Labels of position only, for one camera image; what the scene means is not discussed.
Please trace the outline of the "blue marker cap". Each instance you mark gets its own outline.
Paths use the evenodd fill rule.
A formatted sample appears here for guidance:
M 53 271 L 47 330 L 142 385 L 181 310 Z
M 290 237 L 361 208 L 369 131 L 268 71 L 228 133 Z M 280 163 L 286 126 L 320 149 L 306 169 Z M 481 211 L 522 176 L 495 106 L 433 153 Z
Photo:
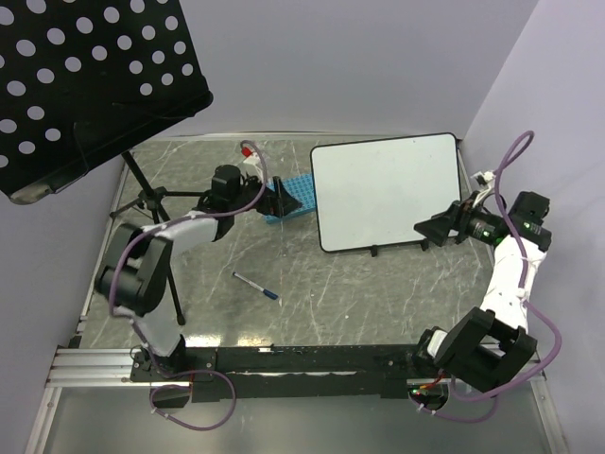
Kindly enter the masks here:
M 274 293 L 274 292 L 272 292 L 272 291 L 270 291 L 268 289 L 264 288 L 263 289 L 263 293 L 264 293 L 265 296 L 267 296 L 271 300 L 278 300 L 279 299 L 279 296 L 276 293 Z

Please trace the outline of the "white marker pen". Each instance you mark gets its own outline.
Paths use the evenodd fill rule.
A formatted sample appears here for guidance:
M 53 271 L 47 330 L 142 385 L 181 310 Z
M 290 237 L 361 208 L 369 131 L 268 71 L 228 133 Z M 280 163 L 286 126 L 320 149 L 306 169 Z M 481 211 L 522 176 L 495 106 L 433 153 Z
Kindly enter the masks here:
M 242 282 L 246 283 L 247 285 L 249 285 L 252 288 L 255 288 L 258 291 L 261 291 L 261 292 L 265 291 L 265 289 L 262 286 L 258 285 L 257 283 L 253 282 L 251 279 L 243 276 L 242 274 L 240 274 L 236 271 L 233 272 L 233 277 L 241 280 Z

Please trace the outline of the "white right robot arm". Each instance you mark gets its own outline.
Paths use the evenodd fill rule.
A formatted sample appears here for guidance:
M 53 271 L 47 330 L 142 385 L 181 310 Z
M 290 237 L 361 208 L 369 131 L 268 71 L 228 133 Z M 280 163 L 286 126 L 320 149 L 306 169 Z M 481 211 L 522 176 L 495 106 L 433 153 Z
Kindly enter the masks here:
M 493 274 L 480 306 L 474 307 L 451 330 L 433 327 L 423 332 L 413 353 L 414 369 L 423 376 L 444 370 L 486 393 L 509 383 L 533 357 L 537 341 L 527 328 L 528 298 L 537 270 L 551 245 L 543 226 L 549 200 L 522 191 L 508 217 L 489 214 L 476 204 L 476 193 L 414 229 L 426 241 L 445 244 L 476 239 L 493 247 Z

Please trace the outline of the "white whiteboard black frame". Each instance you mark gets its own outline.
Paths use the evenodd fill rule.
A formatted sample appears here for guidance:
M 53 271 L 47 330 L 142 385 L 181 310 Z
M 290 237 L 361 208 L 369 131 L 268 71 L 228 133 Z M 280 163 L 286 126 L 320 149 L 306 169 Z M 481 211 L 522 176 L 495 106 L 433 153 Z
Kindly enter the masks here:
M 450 132 L 316 146 L 310 164 L 327 253 L 420 241 L 415 224 L 461 197 Z

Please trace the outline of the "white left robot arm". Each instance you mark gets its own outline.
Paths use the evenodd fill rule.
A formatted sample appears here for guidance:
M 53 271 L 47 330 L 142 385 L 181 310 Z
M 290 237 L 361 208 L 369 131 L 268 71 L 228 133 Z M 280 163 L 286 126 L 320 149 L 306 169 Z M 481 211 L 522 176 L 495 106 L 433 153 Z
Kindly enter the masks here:
M 177 379 L 187 367 L 186 343 L 163 301 L 173 256 L 220 240 L 240 213 L 283 218 L 301 206 L 278 177 L 268 187 L 258 175 L 219 166 L 211 187 L 183 217 L 143 227 L 121 224 L 95 277 L 95 290 L 107 299 L 112 317 L 130 323 L 153 369 L 164 379 Z

